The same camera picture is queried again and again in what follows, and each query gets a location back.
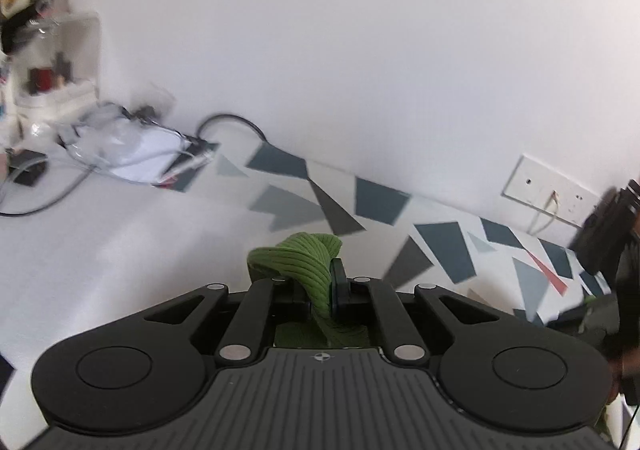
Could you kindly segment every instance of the black square object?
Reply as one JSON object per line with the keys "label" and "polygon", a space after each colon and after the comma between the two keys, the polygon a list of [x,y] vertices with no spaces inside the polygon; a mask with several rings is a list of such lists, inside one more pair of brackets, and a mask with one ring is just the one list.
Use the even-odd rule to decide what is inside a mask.
{"label": "black square object", "polygon": [[42,163],[37,163],[29,168],[27,168],[24,172],[15,178],[16,183],[23,186],[33,186],[38,179],[43,175],[44,172],[47,171],[47,167],[49,163],[46,161],[47,156],[41,154],[39,152],[34,152],[32,150],[22,150],[17,154],[9,154],[9,173],[11,174],[14,170],[18,169],[20,166],[24,165],[26,162],[31,161],[32,159],[44,158],[45,160]]}

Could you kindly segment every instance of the green ribbed fabric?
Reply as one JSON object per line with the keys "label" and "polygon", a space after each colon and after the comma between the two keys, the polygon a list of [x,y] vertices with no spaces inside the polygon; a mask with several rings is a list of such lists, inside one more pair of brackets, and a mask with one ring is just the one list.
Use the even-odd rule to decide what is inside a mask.
{"label": "green ribbed fabric", "polygon": [[282,276],[297,280],[312,303],[312,320],[288,322],[276,329],[275,344],[287,348],[368,347],[363,325],[331,319],[329,264],[342,241],[325,233],[296,233],[274,247],[258,247],[247,256],[251,280]]}

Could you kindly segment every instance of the red triangle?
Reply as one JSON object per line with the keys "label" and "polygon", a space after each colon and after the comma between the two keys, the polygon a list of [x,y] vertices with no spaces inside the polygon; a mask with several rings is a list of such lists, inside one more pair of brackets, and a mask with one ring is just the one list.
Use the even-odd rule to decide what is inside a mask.
{"label": "red triangle", "polygon": [[542,271],[542,273],[545,274],[549,282],[551,282],[551,285],[556,288],[556,291],[558,291],[562,296],[564,296],[564,293],[566,293],[566,290],[569,289],[567,284],[565,284],[562,280],[560,280],[560,278],[558,277],[558,275],[556,275],[556,273],[551,271],[546,265],[540,262],[532,254],[532,252],[530,252],[528,249],[525,249],[525,251],[529,253],[530,257],[533,259],[536,265],[540,268],[540,271]]}

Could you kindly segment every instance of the power socket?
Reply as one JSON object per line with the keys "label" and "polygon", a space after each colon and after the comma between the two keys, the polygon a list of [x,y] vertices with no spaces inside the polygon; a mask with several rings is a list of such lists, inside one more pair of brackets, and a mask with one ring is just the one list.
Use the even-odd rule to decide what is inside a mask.
{"label": "power socket", "polygon": [[558,219],[575,226],[581,226],[600,202],[594,192],[526,155],[502,195],[553,215],[556,205],[550,199],[554,191],[559,195]]}

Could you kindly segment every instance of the light blue triangle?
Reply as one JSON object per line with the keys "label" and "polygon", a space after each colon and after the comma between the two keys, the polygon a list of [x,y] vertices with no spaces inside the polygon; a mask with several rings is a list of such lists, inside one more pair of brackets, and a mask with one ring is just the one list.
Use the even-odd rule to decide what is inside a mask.
{"label": "light blue triangle", "polygon": [[495,248],[492,245],[487,244],[484,240],[478,239],[478,237],[473,233],[467,233],[479,253],[491,253],[492,251],[495,251]]}
{"label": "light blue triangle", "polygon": [[542,271],[519,261],[517,258],[513,259],[513,265],[515,266],[516,275],[518,276],[520,293],[522,293],[527,320],[531,322],[536,317],[536,314],[538,314],[538,307],[540,307],[540,303],[545,296],[546,288],[549,286],[549,280]]}
{"label": "light blue triangle", "polygon": [[249,209],[275,215],[270,231],[280,231],[325,220],[324,212],[317,204],[271,185]]}
{"label": "light blue triangle", "polygon": [[236,165],[223,155],[220,156],[220,160],[218,161],[218,169],[216,173],[226,177],[248,177],[247,174],[236,167]]}

